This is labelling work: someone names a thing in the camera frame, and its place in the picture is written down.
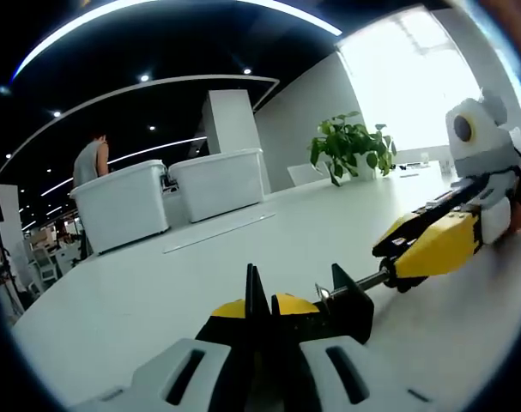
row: white wall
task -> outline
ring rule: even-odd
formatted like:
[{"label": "white wall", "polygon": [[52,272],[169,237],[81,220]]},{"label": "white wall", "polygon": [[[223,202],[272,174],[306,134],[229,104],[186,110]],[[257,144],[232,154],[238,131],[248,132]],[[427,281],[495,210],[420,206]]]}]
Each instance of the white wall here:
[{"label": "white wall", "polygon": [[493,47],[475,23],[456,9],[442,9],[433,15],[452,37],[464,56],[480,88],[498,93],[508,109],[508,130],[521,130],[521,109],[508,75]]},{"label": "white wall", "polygon": [[[318,124],[360,110],[346,70],[331,54],[284,88],[255,115],[271,190],[293,187],[287,167],[309,162]],[[355,118],[363,122],[362,117]]]}]

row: gray tank top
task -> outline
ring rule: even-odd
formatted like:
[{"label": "gray tank top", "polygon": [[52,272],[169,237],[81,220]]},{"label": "gray tank top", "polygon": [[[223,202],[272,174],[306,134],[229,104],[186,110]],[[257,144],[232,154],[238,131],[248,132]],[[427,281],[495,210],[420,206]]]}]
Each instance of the gray tank top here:
[{"label": "gray tank top", "polygon": [[90,142],[77,156],[75,165],[73,166],[75,187],[84,185],[85,183],[98,178],[96,158],[98,154],[98,147],[101,144],[102,142],[94,140]]}]

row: storage box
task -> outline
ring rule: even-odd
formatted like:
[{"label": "storage box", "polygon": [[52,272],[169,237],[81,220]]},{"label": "storage box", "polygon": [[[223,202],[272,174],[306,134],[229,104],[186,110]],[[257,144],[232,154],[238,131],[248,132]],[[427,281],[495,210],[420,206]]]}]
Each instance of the storage box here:
[{"label": "storage box", "polygon": [[144,161],[76,187],[82,225],[96,253],[168,229],[163,209],[162,161]]},{"label": "storage box", "polygon": [[168,168],[176,179],[190,221],[201,221],[262,202],[260,148],[213,154]]}]

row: black ceiling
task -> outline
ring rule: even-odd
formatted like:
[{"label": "black ceiling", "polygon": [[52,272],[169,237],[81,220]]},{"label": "black ceiling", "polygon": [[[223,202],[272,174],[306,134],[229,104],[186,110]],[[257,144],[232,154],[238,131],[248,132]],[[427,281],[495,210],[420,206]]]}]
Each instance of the black ceiling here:
[{"label": "black ceiling", "polygon": [[[343,35],[410,0],[284,0],[340,28]],[[0,2],[0,167],[55,110],[68,111],[98,95],[131,86],[147,73],[165,77],[242,74],[274,77],[283,88],[334,51],[337,38],[319,27],[279,11],[249,3],[212,0],[159,0],[104,15],[49,47],[14,82],[22,59],[48,34],[109,1],[44,0]],[[444,7],[430,1],[429,8]],[[42,222],[51,207],[67,203],[68,190],[41,197],[71,176],[73,160],[93,131],[104,131],[110,158],[196,135],[206,92],[246,88],[255,103],[270,84],[251,81],[200,81],[145,88],[103,100],[62,121],[26,146],[0,176],[25,189],[20,205],[30,204],[22,223]],[[156,130],[151,132],[152,124]],[[181,145],[122,161],[117,168],[151,158],[167,164],[185,159]]]}]

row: white pillar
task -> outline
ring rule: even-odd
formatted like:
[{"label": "white pillar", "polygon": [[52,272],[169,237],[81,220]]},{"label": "white pillar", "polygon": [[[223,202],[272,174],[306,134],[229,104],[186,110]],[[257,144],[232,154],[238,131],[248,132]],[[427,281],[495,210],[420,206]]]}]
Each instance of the white pillar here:
[{"label": "white pillar", "polygon": [[31,278],[27,272],[27,255],[24,251],[23,233],[21,232],[20,206],[18,202],[18,186],[0,185],[0,204],[4,221],[0,222],[3,245],[20,274],[24,286]]},{"label": "white pillar", "polygon": [[[262,148],[246,90],[210,90],[203,104],[203,123],[211,154]],[[264,192],[271,193],[264,158],[261,168]]]}]

